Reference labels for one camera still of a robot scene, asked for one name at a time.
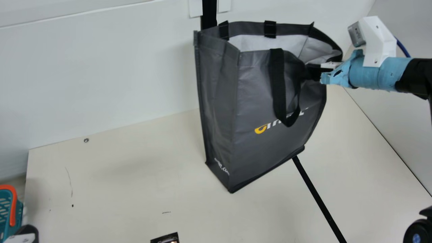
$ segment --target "tote bag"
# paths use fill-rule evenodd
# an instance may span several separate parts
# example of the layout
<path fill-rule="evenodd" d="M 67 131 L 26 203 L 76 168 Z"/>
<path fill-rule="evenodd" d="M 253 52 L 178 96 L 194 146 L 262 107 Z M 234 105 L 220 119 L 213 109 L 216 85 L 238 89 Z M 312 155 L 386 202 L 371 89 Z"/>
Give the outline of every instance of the tote bag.
<path fill-rule="evenodd" d="M 342 51 L 311 25 L 223 22 L 194 33 L 206 164 L 234 193 L 302 152 Z"/>

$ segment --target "white bag lining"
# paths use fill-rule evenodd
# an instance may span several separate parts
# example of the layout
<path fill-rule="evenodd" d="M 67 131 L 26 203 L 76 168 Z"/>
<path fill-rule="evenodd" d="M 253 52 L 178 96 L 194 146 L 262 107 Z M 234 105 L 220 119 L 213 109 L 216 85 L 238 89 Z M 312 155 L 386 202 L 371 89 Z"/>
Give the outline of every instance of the white bag lining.
<path fill-rule="evenodd" d="M 279 35 L 275 39 L 262 35 L 237 35 L 229 42 L 241 52 L 282 48 L 297 56 L 304 63 L 321 64 L 341 54 L 331 45 L 306 35 Z"/>

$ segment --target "table surface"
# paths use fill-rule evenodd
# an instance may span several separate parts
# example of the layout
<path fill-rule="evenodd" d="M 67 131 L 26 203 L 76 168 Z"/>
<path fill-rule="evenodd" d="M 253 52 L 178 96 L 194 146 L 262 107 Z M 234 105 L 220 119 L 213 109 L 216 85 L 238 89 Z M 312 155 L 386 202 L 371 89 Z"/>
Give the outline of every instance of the table surface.
<path fill-rule="evenodd" d="M 432 198 L 346 91 L 299 158 L 349 243 L 402 242 Z M 235 194 L 204 164 L 199 112 L 30 150 L 28 220 L 50 242 L 337 242 L 292 161 Z"/>

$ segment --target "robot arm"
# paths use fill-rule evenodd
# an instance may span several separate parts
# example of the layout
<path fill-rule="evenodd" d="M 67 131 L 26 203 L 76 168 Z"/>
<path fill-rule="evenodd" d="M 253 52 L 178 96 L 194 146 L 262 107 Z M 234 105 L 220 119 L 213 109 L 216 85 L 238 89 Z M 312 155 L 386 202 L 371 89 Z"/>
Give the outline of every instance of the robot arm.
<path fill-rule="evenodd" d="M 367 45 L 365 54 L 357 49 L 343 63 L 322 64 L 335 69 L 322 73 L 321 83 L 411 93 L 429 100 L 432 115 L 432 59 L 397 58 L 397 39 L 376 16 L 361 19 L 348 31 L 355 47 Z"/>

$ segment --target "black pole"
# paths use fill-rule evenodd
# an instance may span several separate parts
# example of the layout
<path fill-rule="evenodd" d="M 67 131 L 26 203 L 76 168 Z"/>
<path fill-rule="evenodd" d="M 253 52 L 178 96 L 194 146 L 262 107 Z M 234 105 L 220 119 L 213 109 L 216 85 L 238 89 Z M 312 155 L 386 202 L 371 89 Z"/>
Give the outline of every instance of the black pole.
<path fill-rule="evenodd" d="M 330 212 L 328 211 L 327 207 L 325 206 L 323 200 L 321 199 L 320 195 L 318 194 L 317 190 L 314 187 L 314 184 L 312 184 L 311 179 L 309 179 L 309 176 L 306 174 L 305 169 L 303 168 L 302 164 L 300 163 L 300 160 L 297 156 L 295 156 L 293 159 L 295 166 L 300 172 L 300 175 L 302 176 L 303 180 L 305 181 L 306 185 L 309 188 L 309 191 L 311 192 L 312 196 L 315 199 L 315 202 L 317 202 L 318 206 L 321 209 L 321 212 L 324 214 L 325 219 L 327 220 L 328 224 L 330 225 L 330 228 L 333 230 L 334 235 L 339 240 L 340 243 L 346 243 L 345 238 L 342 235 L 342 232 L 339 230 L 339 227 L 334 222 Z"/>
<path fill-rule="evenodd" d="M 203 15 L 201 16 L 201 30 L 217 26 L 217 0 L 203 0 Z"/>

